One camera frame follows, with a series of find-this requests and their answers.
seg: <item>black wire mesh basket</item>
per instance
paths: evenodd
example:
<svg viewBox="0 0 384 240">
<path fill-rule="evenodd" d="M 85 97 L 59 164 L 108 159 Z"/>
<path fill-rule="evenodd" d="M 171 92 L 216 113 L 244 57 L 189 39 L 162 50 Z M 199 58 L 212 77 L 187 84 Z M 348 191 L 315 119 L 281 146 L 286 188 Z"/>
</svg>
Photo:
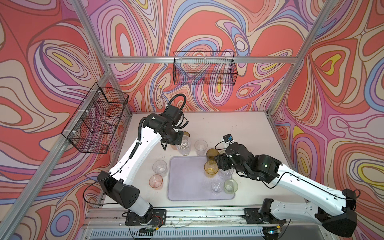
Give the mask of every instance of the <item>black wire mesh basket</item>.
<svg viewBox="0 0 384 240">
<path fill-rule="evenodd" d="M 175 51 L 173 54 L 175 85 L 235 85 L 235 52 Z"/>
<path fill-rule="evenodd" d="M 73 129 L 63 135 L 79 152 L 106 154 L 128 97 L 120 90 L 99 87 Z"/>
</svg>

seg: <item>aluminum frame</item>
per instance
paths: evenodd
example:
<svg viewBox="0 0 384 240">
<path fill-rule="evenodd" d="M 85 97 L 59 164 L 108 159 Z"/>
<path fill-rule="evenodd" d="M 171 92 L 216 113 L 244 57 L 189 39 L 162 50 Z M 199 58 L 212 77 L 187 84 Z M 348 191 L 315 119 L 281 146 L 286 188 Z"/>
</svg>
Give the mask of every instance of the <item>aluminum frame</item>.
<svg viewBox="0 0 384 240">
<path fill-rule="evenodd" d="M 269 105 L 267 112 L 270 112 L 271 109 L 274 109 L 275 106 L 278 104 L 278 100 L 281 98 L 282 95 L 285 94 L 286 87 L 293 80 L 293 77 L 296 71 L 298 70 L 301 62 L 303 61 L 311 44 L 315 40 L 318 31 L 321 29 L 323 23 L 328 17 L 333 6 L 338 1 L 339 0 L 327 0 L 324 3 L 322 9 L 319 12 L 318 17 L 315 20 L 314 25 L 310 29 L 308 36 L 304 40 L 304 43 L 301 46 L 298 52 L 298 55 L 296 57 L 273 57 L 273 56 L 271 57 L 235 57 L 236 63 L 291 63 L 293 64 L 293 66 L 291 66 L 291 68 L 287 72 L 287 76 L 283 80 L 283 83 L 280 85 L 279 89 L 277 90 L 272 100 L 272 103 Z M 100 81 L 102 81 L 103 79 L 103 84 L 101 84 L 101 82 L 99 81 L 100 86 L 105 86 L 106 83 L 108 82 L 108 77 L 112 73 L 112 70 L 110 68 L 111 63 L 172 63 L 173 62 L 173 57 L 109 57 L 109 56 L 106 56 L 105 52 L 103 51 L 100 45 L 98 38 L 96 37 L 94 28 L 92 27 L 89 16 L 86 12 L 85 7 L 81 3 L 81 0 L 72 0 L 72 5 L 79 17 L 81 24 L 84 27 L 86 34 L 88 35 L 91 41 L 91 44 L 93 45 L 96 51 L 99 61 L 101 62 L 105 70 L 103 77 L 100 79 Z M 113 85 L 114 88 L 121 89 L 113 73 L 111 76 L 111 80 L 112 80 L 111 84 Z M 51 174 L 55 165 L 61 158 L 68 144 L 69 142 L 65 139 L 64 136 L 61 135 L 59 140 L 56 142 L 52 150 L 44 159 L 43 163 L 40 165 L 36 173 L 33 175 L 31 180 L 28 182 L 27 186 L 24 188 L 20 196 L 17 198 L 16 202 L 12 205 L 11 209 L 8 211 L 8 213 L 0 223 L 0 232 L 2 233 L 2 235 L 0 236 L 0 240 L 8 240 L 12 237 L 14 231 L 20 224 L 22 218 L 27 213 L 29 207 L 33 203 L 37 194 L 40 192 L 42 186 L 44 185 L 45 181 Z M 116 151 L 116 154 L 120 151 L 121 144 L 122 143 L 120 143 L 119 149 L 118 151 Z M 98 209 L 98 210 L 101 210 L 99 211 L 100 215 L 105 215 L 105 213 L 110 211 L 111 209 L 105 209 L 105 210 Z"/>
</svg>

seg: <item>wall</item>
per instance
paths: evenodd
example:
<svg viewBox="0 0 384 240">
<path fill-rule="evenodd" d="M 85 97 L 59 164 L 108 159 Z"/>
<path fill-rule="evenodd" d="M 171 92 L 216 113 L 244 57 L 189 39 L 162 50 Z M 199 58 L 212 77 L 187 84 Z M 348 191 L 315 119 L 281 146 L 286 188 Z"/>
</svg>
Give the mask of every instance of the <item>wall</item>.
<svg viewBox="0 0 384 240">
<path fill-rule="evenodd" d="M 0 220 L 103 74 L 69 2 L 0 1 Z M 105 155 L 68 147 L 14 239 L 75 237 L 89 207 L 82 193 L 112 161 L 126 121 Z"/>
<path fill-rule="evenodd" d="M 299 172 L 360 189 L 353 239 L 384 239 L 384 3 L 340 1 L 273 114 Z"/>
<path fill-rule="evenodd" d="M 173 56 L 180 50 L 233 50 L 236 56 L 296 56 L 323 2 L 125 1 L 86 3 L 110 56 Z M 186 111 L 264 111 L 289 66 L 237 65 L 235 86 L 175 86 L 172 64 L 114 64 L 132 111 L 162 111 L 177 93 Z"/>
</svg>

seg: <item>slotted metal strip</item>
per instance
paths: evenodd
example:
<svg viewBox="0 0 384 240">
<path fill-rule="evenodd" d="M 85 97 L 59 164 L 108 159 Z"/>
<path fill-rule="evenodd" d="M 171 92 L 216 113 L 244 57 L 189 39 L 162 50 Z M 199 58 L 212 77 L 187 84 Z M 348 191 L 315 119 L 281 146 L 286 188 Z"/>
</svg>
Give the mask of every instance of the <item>slotted metal strip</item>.
<svg viewBox="0 0 384 240">
<path fill-rule="evenodd" d="M 148 236 L 139 236 L 139 229 L 131 228 L 134 238 L 148 238 Z M 263 227 L 181 227 L 181 228 L 160 228 L 155 231 L 152 238 L 182 238 L 182 237 L 262 237 Z M 126 239 L 131 237 L 128 228 L 112 230 L 110 228 L 94 229 L 91 232 L 90 239 Z"/>
</svg>

